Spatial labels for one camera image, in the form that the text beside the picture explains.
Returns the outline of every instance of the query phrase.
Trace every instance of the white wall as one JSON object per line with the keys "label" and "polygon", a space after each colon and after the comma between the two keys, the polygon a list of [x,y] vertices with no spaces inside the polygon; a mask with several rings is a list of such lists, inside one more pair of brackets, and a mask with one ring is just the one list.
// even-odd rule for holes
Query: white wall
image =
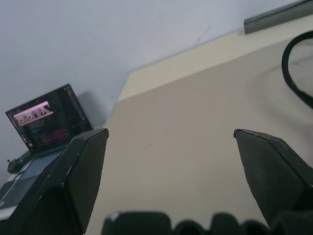
{"label": "white wall", "polygon": [[1,1],[0,185],[6,159],[26,150],[6,110],[69,82],[92,123],[102,123],[130,71],[293,1]]}

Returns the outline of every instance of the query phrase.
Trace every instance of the laptop keyboard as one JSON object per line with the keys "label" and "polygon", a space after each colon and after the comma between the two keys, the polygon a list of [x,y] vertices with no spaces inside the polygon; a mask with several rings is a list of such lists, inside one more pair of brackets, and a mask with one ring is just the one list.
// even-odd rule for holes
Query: laptop keyboard
{"label": "laptop keyboard", "polygon": [[40,173],[54,160],[56,159],[62,152],[54,153],[48,155],[46,157],[35,158],[33,162],[26,169],[24,174],[20,179],[28,179],[33,176],[38,176]]}

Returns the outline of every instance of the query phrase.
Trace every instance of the screen image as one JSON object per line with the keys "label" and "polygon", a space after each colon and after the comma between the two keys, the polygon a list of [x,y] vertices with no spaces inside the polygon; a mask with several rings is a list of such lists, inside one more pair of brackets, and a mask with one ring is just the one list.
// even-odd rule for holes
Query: screen image
{"label": "screen image", "polygon": [[73,137],[92,130],[70,84],[6,114],[31,152],[66,144]]}

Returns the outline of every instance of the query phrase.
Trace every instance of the laptop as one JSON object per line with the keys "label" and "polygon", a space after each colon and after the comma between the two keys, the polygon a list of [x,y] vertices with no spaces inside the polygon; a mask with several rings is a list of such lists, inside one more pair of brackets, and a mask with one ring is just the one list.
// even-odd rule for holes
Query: laptop
{"label": "laptop", "polygon": [[92,130],[70,84],[5,113],[34,159],[0,199],[0,221],[13,213],[40,173],[75,136]]}

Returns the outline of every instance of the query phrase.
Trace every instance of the laptop screen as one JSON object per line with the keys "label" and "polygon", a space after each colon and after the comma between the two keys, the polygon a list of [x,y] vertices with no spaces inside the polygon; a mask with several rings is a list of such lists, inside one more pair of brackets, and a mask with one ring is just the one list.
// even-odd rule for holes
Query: laptop screen
{"label": "laptop screen", "polygon": [[92,130],[70,84],[5,113],[31,152],[61,146]]}

